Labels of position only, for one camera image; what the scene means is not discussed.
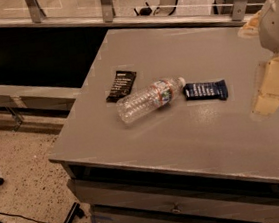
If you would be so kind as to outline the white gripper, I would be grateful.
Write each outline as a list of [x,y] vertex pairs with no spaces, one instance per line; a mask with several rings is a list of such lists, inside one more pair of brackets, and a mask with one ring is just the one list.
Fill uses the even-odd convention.
[[[261,11],[239,28],[237,35],[246,39],[260,35],[263,48],[279,53],[279,0],[266,0]],[[258,64],[254,87],[252,113],[271,116],[279,108],[279,54]]]

